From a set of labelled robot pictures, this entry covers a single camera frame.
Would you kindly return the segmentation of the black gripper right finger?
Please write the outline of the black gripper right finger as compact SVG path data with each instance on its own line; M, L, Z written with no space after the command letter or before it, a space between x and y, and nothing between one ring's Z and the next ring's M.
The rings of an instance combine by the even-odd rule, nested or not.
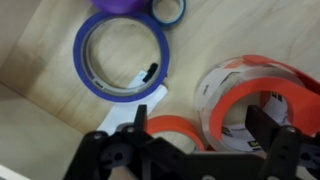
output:
M264 154L250 153L251 159L283 159L281 145L281 126L257 105L249 105L245 127L260 145Z

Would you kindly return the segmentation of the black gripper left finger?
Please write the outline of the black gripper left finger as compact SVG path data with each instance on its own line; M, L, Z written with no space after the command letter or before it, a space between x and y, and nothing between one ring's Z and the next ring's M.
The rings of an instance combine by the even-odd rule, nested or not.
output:
M135 120L134 120L134 135L136 139L144 138L145 123L147 121L147 106L145 104L139 105Z

